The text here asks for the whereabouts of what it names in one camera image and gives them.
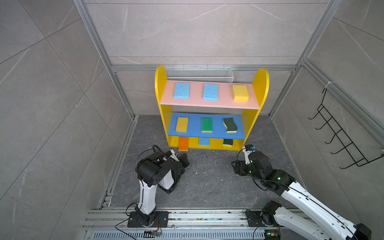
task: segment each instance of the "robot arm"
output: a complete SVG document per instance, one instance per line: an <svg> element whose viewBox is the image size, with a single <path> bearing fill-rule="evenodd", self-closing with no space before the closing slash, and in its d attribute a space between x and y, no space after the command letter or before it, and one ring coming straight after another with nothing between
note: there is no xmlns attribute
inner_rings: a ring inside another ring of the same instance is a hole
<svg viewBox="0 0 384 240"><path fill-rule="evenodd" d="M154 152L138 162L136 172L140 182L140 201L135 211L143 226L151 226L154 221L157 186L171 193L188 165L187 155L182 154L178 159L173 150L164 154Z"/></svg>
<svg viewBox="0 0 384 240"><path fill-rule="evenodd" d="M270 201L262 210L264 224L273 226L276 222L285 226L306 239L329 240L329 235L319 225L310 222L281 206L275 201Z"/></svg>
<svg viewBox="0 0 384 240"><path fill-rule="evenodd" d="M308 239L371 239L371 231L364 224L355 225L332 211L304 189L291 175L283 170L273 169L268 157L260 151L251 152L247 157L250 164L239 164L242 166L240 169L242 175L248 175L259 180L268 190L275 192L300 208L317 225L288 213L276 202L274 202L273 207L267 205L263 211L264 223L270 223L274 220Z"/></svg>

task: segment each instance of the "orange sponge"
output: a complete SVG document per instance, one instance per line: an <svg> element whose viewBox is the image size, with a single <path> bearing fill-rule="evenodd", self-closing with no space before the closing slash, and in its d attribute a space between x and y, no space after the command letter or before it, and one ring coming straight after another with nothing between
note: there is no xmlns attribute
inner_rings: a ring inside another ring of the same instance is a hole
<svg viewBox="0 0 384 240"><path fill-rule="evenodd" d="M179 151L188 151L188 137L179 137Z"/></svg>

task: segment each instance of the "yellow shelf frame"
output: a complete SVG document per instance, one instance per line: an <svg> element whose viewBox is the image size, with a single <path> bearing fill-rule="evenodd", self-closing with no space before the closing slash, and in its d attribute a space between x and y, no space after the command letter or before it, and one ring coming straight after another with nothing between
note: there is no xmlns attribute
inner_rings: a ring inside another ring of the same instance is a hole
<svg viewBox="0 0 384 240"><path fill-rule="evenodd" d="M168 130L170 121L172 118L172 106L171 105L163 105L160 104L160 100L163 96L164 89L166 87L168 78L167 72L164 65L157 66L156 74L155 74L155 92L157 104L159 105L161 119L163 121L163 126L165 130L165 134L168 141L169 147L178 147L179 146L179 137L176 136L168 136ZM269 73L265 68L260 68L255 78L253 79L253 89L256 94L257 101L259 102L260 109L244 109L241 114L241 118L243 121L243 128L245 133L245 140L234 140L233 146L224 146L223 139L210 139L210 146L199 146L199 138L198 137L190 137L189 138L189 148L200 148L200 149L218 149L218 150L232 150L239 151L244 146L247 141L249 134L256 122L257 117L260 114L261 109L264 106L265 100L268 96L269 91Z"/></svg>

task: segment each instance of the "blue shelf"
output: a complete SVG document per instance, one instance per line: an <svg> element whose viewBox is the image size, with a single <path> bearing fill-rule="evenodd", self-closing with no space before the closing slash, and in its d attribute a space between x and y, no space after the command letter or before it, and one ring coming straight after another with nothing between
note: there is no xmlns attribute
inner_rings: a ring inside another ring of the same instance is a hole
<svg viewBox="0 0 384 240"><path fill-rule="evenodd" d="M176 124L178 117L188 118L187 132L176 132ZM201 132L201 118L212 118L213 131ZM224 126L224 118L233 118L233 121L237 125L237 132L227 133L227 129ZM168 136L177 137L209 137L219 139L238 139L244 140L244 128L241 116L230 115L213 115L213 114L195 114L195 113L173 113L170 121Z"/></svg>

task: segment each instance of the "blue sponge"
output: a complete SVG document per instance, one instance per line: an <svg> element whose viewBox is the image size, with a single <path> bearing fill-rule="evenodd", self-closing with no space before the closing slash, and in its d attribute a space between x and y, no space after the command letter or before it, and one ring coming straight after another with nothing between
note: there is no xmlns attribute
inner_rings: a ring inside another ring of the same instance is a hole
<svg viewBox="0 0 384 240"><path fill-rule="evenodd" d="M189 83L176 83L174 98L189 98Z"/></svg>
<svg viewBox="0 0 384 240"><path fill-rule="evenodd" d="M209 146L209 138L199 137L199 146Z"/></svg>
<svg viewBox="0 0 384 240"><path fill-rule="evenodd" d="M204 100L218 101L218 85L204 84Z"/></svg>

